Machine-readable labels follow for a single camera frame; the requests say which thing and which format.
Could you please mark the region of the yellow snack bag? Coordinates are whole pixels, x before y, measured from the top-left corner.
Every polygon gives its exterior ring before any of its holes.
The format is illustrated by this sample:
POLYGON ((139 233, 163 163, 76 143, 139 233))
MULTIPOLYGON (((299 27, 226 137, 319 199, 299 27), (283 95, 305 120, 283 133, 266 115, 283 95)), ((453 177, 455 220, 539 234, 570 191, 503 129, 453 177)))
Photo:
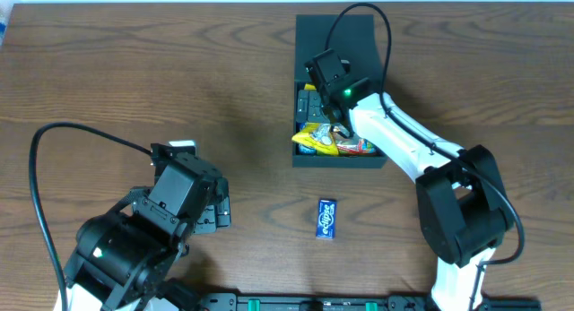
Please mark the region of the yellow snack bag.
POLYGON ((315 86, 310 83, 302 82, 296 86, 294 124, 295 133, 291 141, 297 150, 297 144, 302 143, 314 148, 319 156, 339 155, 331 123, 321 109, 321 98, 315 86), (305 122, 309 123, 307 127, 298 132, 298 124, 305 122))

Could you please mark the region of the haribo gummy bag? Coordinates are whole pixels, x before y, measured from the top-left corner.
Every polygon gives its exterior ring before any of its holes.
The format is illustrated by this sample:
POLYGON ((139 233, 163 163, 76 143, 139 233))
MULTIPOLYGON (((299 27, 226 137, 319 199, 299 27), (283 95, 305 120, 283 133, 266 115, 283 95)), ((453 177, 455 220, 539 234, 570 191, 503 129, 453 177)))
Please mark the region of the haribo gummy bag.
POLYGON ((363 138, 337 137, 335 144, 341 156, 373 156, 378 153, 377 148, 363 138))

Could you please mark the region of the blue eclipse mints tin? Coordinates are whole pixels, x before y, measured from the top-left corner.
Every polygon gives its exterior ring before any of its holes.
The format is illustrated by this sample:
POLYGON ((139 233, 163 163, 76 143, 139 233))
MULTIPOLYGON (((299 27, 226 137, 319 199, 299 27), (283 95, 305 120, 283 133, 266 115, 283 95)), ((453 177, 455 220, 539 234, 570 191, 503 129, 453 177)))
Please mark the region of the blue eclipse mints tin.
POLYGON ((319 199, 317 203, 316 237, 321 239, 335 238, 337 201, 319 199))

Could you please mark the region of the blue oreo pack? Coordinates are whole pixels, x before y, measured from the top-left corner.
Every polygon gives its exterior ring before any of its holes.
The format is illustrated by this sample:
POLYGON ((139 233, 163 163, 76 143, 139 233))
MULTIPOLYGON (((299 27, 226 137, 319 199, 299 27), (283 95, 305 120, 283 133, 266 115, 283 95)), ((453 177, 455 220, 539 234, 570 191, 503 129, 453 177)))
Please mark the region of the blue oreo pack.
MULTIPOLYGON (((303 129, 305 129, 307 127, 308 124, 309 124, 308 122, 299 123, 297 131, 301 132, 303 129)), ((317 151, 314 148, 308 147, 307 145, 304 145, 302 143, 298 143, 297 147, 298 147, 298 154, 299 155, 316 155, 317 154, 317 151)))

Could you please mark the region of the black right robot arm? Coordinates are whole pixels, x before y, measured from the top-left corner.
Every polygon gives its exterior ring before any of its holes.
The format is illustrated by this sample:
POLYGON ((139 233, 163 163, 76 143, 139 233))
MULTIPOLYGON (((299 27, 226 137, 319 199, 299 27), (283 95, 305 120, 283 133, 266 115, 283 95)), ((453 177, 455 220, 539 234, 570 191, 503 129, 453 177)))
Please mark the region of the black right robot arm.
POLYGON ((440 310, 476 310, 486 268, 505 234, 524 228, 510 203, 492 153, 467 150, 409 117, 369 78, 328 49, 305 64, 334 123, 381 149, 414 182, 422 234, 438 257, 431 289, 440 310))

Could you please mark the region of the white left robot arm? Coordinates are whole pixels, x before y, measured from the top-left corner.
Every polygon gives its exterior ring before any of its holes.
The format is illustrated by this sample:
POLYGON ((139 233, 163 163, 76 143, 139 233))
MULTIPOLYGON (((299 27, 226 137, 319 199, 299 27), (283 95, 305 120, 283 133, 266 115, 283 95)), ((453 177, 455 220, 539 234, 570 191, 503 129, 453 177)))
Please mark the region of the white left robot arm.
POLYGON ((135 186, 77 231, 64 268, 70 310, 197 310, 200 297, 167 277, 193 235, 228 228, 229 184, 192 140, 152 145, 153 186, 135 186))

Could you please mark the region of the black gift box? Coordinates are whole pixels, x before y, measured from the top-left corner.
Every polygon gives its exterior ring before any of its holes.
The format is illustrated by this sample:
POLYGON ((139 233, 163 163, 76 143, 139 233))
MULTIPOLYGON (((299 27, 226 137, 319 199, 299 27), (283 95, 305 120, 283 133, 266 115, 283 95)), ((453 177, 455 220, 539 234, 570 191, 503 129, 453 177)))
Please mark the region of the black gift box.
MULTIPOLYGON (((333 15, 299 14, 295 27, 293 131, 297 133, 308 121, 309 108, 300 106, 299 94, 310 82, 304 64, 324 51, 326 36, 335 23, 333 15)), ((380 82, 382 64, 375 39, 374 17, 370 14, 346 15, 337 23, 329 47, 351 63, 351 74, 380 82)), ((297 143, 291 148, 295 168, 382 168, 387 162, 383 151, 370 156, 322 156, 305 154, 297 143)))

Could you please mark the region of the black mounting rail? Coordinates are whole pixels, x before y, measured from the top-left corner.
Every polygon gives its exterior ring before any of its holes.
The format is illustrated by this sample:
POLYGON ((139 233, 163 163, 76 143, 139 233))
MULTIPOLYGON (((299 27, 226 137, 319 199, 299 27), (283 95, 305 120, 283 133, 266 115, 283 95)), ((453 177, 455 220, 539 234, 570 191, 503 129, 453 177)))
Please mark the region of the black mounting rail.
POLYGON ((246 296, 230 292, 200 295, 170 280, 145 307, 152 311, 431 311, 429 297, 392 295, 384 298, 246 296))

